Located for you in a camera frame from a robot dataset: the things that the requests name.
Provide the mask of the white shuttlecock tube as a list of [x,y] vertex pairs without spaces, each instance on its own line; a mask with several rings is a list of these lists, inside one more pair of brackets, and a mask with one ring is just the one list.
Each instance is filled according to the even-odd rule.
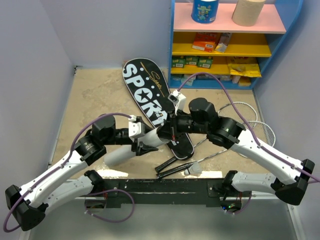
[[166,145],[172,140],[170,133],[160,133],[158,128],[137,138],[132,144],[123,145],[120,148],[107,153],[104,158],[104,164],[108,167],[119,165],[133,157],[139,157],[151,152],[156,152],[159,147]]

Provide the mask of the white shuttlecock front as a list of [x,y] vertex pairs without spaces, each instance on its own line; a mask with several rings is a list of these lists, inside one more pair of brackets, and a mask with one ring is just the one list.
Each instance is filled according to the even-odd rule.
[[200,175],[202,171],[203,170],[200,163],[198,161],[195,161],[194,163],[192,163],[190,166],[186,168],[186,170],[184,171],[184,175],[185,176]]

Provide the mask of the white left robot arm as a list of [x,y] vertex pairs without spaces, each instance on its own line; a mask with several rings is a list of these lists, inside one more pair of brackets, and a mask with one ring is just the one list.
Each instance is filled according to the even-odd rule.
[[5,190],[9,213],[3,223],[6,233],[13,216],[17,227],[29,231],[43,221],[54,207],[72,197],[87,194],[99,196],[104,190],[101,176],[88,171],[73,184],[66,181],[100,158],[108,167],[133,157],[143,156],[167,143],[142,118],[124,113],[106,113],[88,123],[74,138],[67,154],[41,175],[22,186],[11,185]]

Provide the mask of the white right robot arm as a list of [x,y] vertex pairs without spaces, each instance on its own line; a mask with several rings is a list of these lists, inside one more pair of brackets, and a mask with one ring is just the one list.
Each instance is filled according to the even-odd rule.
[[302,202],[315,168],[313,161],[290,157],[259,140],[248,123],[219,116],[215,106],[203,97],[189,103],[189,113],[180,109],[182,100],[173,95],[168,99],[175,109],[168,112],[159,136],[175,140],[184,133],[205,134],[214,145],[246,156],[269,171],[267,175],[230,171],[222,185],[227,196],[255,191],[274,194],[294,206]]

